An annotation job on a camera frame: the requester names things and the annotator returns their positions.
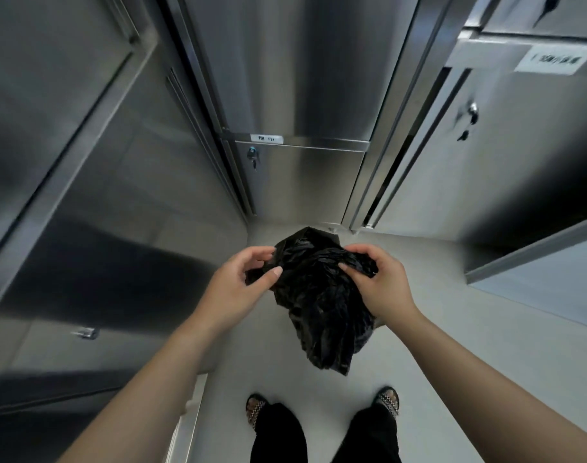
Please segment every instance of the person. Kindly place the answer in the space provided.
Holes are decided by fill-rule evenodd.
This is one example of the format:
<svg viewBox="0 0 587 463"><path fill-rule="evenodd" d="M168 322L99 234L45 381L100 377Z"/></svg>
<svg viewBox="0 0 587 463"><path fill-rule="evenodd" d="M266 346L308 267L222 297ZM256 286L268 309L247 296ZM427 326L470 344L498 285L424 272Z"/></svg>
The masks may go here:
<svg viewBox="0 0 587 463"><path fill-rule="evenodd" d="M587 462L587 433L466 350L416 307L403 265L373 245L376 276L341 268L356 283L371 313L409 349L426 378L486 462ZM279 278L276 267L246 286L245 272L263 266L274 247L249 247L212 277L193 314L162 349L112 399L59 459L62 463L153 463L163 460L202 354L248 314ZM335 462L400 461L398 395L378 393L351 421ZM306 461L306 443L295 416L260 395L247 401L257 436L251 461ZM279 423L281 428L274 428Z"/></svg>

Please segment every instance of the forearm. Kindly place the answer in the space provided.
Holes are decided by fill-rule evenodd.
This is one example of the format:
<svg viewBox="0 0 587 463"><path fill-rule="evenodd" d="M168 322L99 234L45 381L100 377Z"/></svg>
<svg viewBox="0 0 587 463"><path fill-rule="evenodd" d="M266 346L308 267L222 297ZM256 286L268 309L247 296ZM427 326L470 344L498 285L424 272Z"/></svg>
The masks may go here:
<svg viewBox="0 0 587 463"><path fill-rule="evenodd" d="M161 461L214 336L191 316L59 461Z"/></svg>
<svg viewBox="0 0 587 463"><path fill-rule="evenodd" d="M587 433L466 350L422 314L388 326L487 462L587 462Z"/></svg>

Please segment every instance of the hand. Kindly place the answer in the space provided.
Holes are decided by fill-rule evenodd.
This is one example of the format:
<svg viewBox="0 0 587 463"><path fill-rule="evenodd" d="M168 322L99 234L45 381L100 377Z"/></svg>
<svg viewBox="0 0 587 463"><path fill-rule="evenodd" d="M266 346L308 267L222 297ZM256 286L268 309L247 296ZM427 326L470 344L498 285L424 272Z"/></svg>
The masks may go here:
<svg viewBox="0 0 587 463"><path fill-rule="evenodd" d="M373 278L369 278L339 263L339 267L356 283L362 300L375 317L394 329L421 316L411 296L405 267L400 261L375 245L353 244L345 247L345 250L367 254L377 264L379 271Z"/></svg>
<svg viewBox="0 0 587 463"><path fill-rule="evenodd" d="M231 257L212 276L190 319L202 322L215 334L239 323L283 272L275 267L250 286L244 283L245 272L261 268L273 252L274 247L248 247Z"/></svg>

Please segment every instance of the black pants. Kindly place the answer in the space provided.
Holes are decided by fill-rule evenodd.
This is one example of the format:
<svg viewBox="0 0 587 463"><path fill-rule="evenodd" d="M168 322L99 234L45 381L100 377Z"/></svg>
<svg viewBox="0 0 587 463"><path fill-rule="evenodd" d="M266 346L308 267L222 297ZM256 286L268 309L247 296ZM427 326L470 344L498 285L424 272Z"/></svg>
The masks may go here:
<svg viewBox="0 0 587 463"><path fill-rule="evenodd" d="M257 416L251 463L306 463L306 439L294 413L281 403L265 405ZM359 411L332 463L401 463L397 423L380 404Z"/></svg>

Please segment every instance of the person's left arm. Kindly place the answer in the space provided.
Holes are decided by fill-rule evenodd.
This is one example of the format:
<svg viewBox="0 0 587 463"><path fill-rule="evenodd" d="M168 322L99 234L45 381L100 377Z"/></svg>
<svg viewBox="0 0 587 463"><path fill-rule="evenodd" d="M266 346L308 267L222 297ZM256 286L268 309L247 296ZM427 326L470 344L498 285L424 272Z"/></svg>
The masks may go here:
<svg viewBox="0 0 587 463"><path fill-rule="evenodd" d="M205 351L248 314L278 280L276 267L250 286L245 272L262 267L274 247L249 247L212 277L195 312L112 399L60 457L61 463L155 463L163 459Z"/></svg>

